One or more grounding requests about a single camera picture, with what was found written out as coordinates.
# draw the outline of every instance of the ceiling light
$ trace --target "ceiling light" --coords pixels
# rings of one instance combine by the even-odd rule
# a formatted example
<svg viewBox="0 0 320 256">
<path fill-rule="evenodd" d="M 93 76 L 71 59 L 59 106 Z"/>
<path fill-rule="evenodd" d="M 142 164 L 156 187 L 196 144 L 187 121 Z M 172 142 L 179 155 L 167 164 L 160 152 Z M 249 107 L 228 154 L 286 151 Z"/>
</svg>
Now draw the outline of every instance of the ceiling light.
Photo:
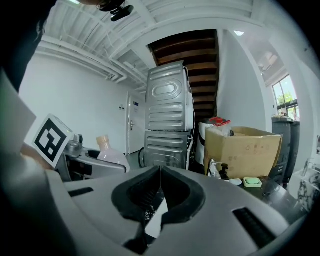
<svg viewBox="0 0 320 256">
<path fill-rule="evenodd" d="M 241 31 L 234 31 L 234 33 L 238 36 L 241 37 L 245 32 L 241 32 Z"/>
<path fill-rule="evenodd" d="M 77 0 L 69 0 L 69 1 L 76 4 L 76 5 L 80 4 L 80 2 L 78 2 Z"/>
</svg>

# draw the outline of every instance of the camera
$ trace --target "camera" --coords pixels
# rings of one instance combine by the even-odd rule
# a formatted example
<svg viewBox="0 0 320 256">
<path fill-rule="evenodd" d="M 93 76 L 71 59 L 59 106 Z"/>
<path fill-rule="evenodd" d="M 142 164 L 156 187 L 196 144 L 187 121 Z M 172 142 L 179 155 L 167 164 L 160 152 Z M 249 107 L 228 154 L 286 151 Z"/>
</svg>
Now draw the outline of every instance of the camera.
<svg viewBox="0 0 320 256">
<path fill-rule="evenodd" d="M 121 5 L 125 2 L 125 0 L 111 0 L 109 3 L 100 6 L 100 11 L 102 12 L 110 12 L 111 13 L 111 21 L 116 22 L 121 20 L 124 17 L 129 16 L 134 7 L 132 5 L 128 5 L 126 7 L 121 7 Z"/>
</svg>

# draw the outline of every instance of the door handle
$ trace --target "door handle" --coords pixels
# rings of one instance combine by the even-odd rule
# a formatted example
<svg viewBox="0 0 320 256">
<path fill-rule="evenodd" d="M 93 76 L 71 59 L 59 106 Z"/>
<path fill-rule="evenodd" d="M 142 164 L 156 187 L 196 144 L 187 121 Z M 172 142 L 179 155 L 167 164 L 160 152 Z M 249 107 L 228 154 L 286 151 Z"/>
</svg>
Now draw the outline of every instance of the door handle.
<svg viewBox="0 0 320 256">
<path fill-rule="evenodd" d="M 133 121 L 130 121 L 130 128 L 131 128 L 131 131 L 133 130 L 133 128 L 134 128 L 134 122 Z"/>
</svg>

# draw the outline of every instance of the white ceiling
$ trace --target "white ceiling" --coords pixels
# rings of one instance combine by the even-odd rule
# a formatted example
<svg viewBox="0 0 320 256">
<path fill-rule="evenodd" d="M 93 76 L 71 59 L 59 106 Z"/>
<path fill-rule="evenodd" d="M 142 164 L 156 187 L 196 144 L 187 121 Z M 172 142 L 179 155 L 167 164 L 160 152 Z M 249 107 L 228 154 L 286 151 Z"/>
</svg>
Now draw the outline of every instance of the white ceiling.
<svg viewBox="0 0 320 256">
<path fill-rule="evenodd" d="M 258 37 L 251 32 L 246 32 L 242 36 L 239 36 L 238 39 L 245 44 L 252 54 L 256 64 L 260 68 L 266 86 L 272 86 L 288 75 L 285 64 L 268 40 Z M 275 57 L 275 61 L 267 61 L 267 56 Z M 268 64 L 271 66 L 267 70 L 263 70 L 261 66 L 267 67 Z"/>
<path fill-rule="evenodd" d="M 266 27 L 279 22 L 266 0 L 127 0 L 126 5 L 134 6 L 132 14 L 111 22 L 110 13 L 95 6 L 59 0 L 37 52 L 79 63 L 116 83 L 142 87 L 143 93 L 148 70 L 156 66 L 148 44 L 206 29 L 270 36 Z"/>
</svg>

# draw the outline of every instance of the tree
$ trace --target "tree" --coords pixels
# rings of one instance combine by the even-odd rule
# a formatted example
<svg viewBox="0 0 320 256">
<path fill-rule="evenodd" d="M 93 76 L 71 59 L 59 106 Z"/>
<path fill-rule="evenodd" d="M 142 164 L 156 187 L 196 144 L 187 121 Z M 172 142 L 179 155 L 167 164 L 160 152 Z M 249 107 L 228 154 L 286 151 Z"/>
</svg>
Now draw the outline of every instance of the tree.
<svg viewBox="0 0 320 256">
<path fill-rule="evenodd" d="M 277 98 L 277 100 L 278 100 L 278 105 L 280 106 L 280 105 L 285 104 L 285 102 L 288 103 L 288 102 L 293 101 L 293 98 L 292 98 L 292 95 L 291 95 L 290 92 L 286 92 L 286 93 L 284 94 L 284 96 L 283 96 L 283 95 L 280 95 L 280 96 Z"/>
</svg>

